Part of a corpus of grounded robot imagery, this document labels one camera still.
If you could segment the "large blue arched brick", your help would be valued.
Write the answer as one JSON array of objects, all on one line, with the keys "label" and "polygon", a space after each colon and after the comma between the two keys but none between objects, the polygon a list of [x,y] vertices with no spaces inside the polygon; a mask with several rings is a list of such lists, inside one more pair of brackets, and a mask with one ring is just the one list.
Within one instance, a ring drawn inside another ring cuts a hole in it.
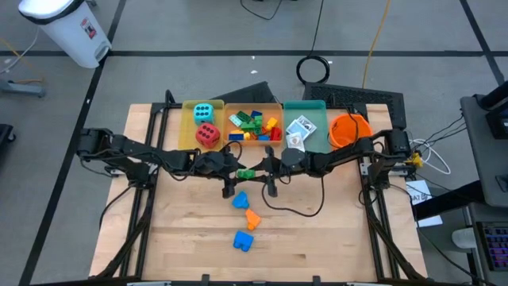
[{"label": "large blue arched brick", "polygon": [[236,249],[241,249],[243,252],[248,252],[252,246],[253,241],[254,237],[252,235],[238,230],[235,234],[235,238],[233,239],[233,247]]}]

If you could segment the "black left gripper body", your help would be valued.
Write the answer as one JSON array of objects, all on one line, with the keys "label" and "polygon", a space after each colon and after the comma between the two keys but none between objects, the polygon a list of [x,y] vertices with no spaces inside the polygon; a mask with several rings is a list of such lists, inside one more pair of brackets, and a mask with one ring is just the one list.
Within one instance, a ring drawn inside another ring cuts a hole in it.
[{"label": "black left gripper body", "polygon": [[193,176],[222,180],[222,198],[227,199],[235,194],[235,183],[230,177],[239,169],[237,158],[229,152],[207,152],[199,155],[194,163]]}]

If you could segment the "black aluminium frame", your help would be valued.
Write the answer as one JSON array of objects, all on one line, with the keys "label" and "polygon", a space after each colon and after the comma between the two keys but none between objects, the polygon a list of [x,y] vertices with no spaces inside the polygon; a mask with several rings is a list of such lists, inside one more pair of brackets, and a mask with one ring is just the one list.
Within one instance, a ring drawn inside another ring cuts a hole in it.
[{"label": "black aluminium frame", "polygon": [[[358,163],[360,166],[360,163],[370,163],[370,160],[365,157],[359,159]],[[377,281],[393,285],[425,281],[426,278],[417,272],[393,241],[383,194],[383,191],[390,187],[389,178],[385,187],[366,187],[363,182],[364,176],[360,173],[360,204],[364,206],[368,221]]]},{"label": "black aluminium frame", "polygon": [[[156,146],[158,148],[162,147],[164,143],[163,132],[167,128],[169,110],[175,104],[176,101],[173,94],[169,90],[166,90],[164,103],[156,104],[156,106],[160,107],[160,110],[157,110],[155,107],[153,107],[150,111],[148,130],[145,137],[146,143],[150,144],[152,142],[156,115],[161,112],[162,118],[160,122],[160,129]],[[133,247],[137,242],[139,243],[139,249],[134,276],[137,276],[138,278],[142,276],[142,264],[144,263],[146,245],[148,243],[148,233],[152,219],[153,204],[156,192],[155,188],[157,185],[159,170],[159,164],[148,166],[148,182],[144,186],[137,187],[134,192],[133,205],[129,217],[129,225],[125,242],[115,257],[110,261],[110,263],[99,274],[93,276],[93,278],[114,278],[114,274],[117,272],[117,270],[119,270],[119,277],[127,276],[129,272],[129,263],[131,261]]]}]

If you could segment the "white step trash bin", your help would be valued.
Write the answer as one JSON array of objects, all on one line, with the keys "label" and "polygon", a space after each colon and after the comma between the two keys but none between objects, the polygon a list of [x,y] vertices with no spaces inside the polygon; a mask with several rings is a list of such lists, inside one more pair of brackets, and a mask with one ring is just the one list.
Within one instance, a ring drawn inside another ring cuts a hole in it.
[{"label": "white step trash bin", "polygon": [[112,48],[91,10],[96,5],[96,0],[22,0],[18,11],[79,66],[96,68]]}]

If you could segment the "dark grey keyboard desk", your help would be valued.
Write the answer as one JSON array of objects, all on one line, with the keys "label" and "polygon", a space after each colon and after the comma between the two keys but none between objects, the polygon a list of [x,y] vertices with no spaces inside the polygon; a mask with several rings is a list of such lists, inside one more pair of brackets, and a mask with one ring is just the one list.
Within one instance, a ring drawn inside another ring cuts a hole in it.
[{"label": "dark grey keyboard desk", "polygon": [[479,240],[479,231],[476,226],[477,222],[508,222],[508,208],[490,207],[478,203],[471,203],[468,208],[471,224],[475,233],[477,252],[479,255],[478,268],[481,278],[490,284],[508,286],[508,272],[494,272],[489,269],[486,256]]}]

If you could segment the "orange plastic bucket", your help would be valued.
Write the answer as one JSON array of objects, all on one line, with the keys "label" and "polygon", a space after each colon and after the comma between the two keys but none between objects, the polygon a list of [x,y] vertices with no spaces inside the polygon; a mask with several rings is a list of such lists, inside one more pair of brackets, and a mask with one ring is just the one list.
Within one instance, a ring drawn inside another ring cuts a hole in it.
[{"label": "orange plastic bucket", "polygon": [[341,114],[332,120],[329,127],[329,141],[334,149],[345,147],[372,134],[371,126],[360,114]]}]

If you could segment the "grey metal stand foot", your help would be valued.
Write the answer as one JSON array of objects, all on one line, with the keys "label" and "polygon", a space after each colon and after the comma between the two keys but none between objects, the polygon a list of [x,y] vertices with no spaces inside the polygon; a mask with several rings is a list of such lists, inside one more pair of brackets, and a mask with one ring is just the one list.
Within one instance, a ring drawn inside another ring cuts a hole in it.
[{"label": "grey metal stand foot", "polygon": [[45,96],[45,89],[43,87],[26,85],[22,83],[14,83],[11,81],[6,81],[4,79],[0,79],[0,92],[10,94],[31,95],[38,98],[43,98]]}]

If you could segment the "blue bordered trading card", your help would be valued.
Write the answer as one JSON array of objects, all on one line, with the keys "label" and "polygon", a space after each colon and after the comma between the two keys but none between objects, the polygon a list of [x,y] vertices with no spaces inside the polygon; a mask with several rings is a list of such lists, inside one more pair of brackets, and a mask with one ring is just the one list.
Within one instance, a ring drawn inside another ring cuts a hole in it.
[{"label": "blue bordered trading card", "polygon": [[287,128],[286,132],[288,134],[299,133],[303,140],[305,140],[309,135],[310,131],[298,120],[294,120]]}]

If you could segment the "grey picture trading card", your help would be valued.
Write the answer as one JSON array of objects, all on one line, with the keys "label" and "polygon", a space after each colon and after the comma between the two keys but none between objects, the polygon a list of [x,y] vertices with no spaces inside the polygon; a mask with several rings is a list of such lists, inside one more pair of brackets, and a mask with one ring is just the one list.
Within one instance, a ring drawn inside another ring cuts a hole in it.
[{"label": "grey picture trading card", "polygon": [[297,121],[303,125],[309,132],[309,134],[312,134],[316,129],[317,127],[315,126],[315,124],[313,124],[308,118],[306,118],[304,115],[301,115]]}]

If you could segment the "red foam die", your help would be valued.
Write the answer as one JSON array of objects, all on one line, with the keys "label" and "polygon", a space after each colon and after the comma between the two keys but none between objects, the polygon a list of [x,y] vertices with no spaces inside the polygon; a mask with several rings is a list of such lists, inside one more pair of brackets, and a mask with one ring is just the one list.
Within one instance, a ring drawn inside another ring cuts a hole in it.
[{"label": "red foam die", "polygon": [[208,149],[214,148],[219,142],[220,137],[220,130],[213,124],[207,122],[202,123],[195,133],[196,141]]}]

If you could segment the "teal translucent plastic tray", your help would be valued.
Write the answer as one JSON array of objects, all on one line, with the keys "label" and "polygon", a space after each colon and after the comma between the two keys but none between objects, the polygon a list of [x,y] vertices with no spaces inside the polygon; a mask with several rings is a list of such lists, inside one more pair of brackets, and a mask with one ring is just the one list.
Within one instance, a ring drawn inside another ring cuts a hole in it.
[{"label": "teal translucent plastic tray", "polygon": [[287,127],[300,116],[304,116],[317,129],[304,140],[305,150],[316,153],[329,153],[331,145],[328,143],[327,134],[329,123],[326,116],[326,104],[322,100],[299,100],[287,101],[283,104],[284,127]]}]

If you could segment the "orange toy brick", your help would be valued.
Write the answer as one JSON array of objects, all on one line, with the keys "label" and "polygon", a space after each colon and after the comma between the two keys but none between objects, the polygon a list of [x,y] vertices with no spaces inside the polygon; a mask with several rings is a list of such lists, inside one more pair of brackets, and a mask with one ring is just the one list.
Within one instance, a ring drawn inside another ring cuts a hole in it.
[{"label": "orange toy brick", "polygon": [[261,217],[251,209],[245,211],[245,216],[247,219],[247,229],[254,231],[261,223]]}]

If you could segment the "cyan foam die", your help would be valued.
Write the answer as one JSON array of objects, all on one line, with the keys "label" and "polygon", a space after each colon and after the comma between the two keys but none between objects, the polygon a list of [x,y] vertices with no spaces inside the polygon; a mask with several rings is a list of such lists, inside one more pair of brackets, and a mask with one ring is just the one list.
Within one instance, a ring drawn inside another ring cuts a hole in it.
[{"label": "cyan foam die", "polygon": [[199,103],[194,107],[194,122],[197,126],[203,123],[214,124],[214,107],[209,103]]}]

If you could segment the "trading card with portrait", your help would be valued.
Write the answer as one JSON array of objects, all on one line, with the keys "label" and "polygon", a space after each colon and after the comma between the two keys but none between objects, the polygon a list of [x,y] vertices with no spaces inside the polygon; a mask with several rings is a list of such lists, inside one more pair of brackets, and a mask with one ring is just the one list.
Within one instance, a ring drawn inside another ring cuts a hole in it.
[{"label": "trading card with portrait", "polygon": [[297,149],[305,152],[304,140],[300,132],[290,133],[286,135],[287,147],[289,149]]}]

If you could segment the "blue rounded toy brick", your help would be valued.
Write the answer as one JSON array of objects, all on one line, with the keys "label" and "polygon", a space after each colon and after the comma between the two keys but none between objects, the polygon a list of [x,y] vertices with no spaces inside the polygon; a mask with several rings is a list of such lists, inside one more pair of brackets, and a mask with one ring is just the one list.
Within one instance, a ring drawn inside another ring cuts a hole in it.
[{"label": "blue rounded toy brick", "polygon": [[245,209],[247,210],[250,206],[248,201],[248,195],[244,191],[240,191],[237,196],[233,199],[232,205],[236,209]]}]

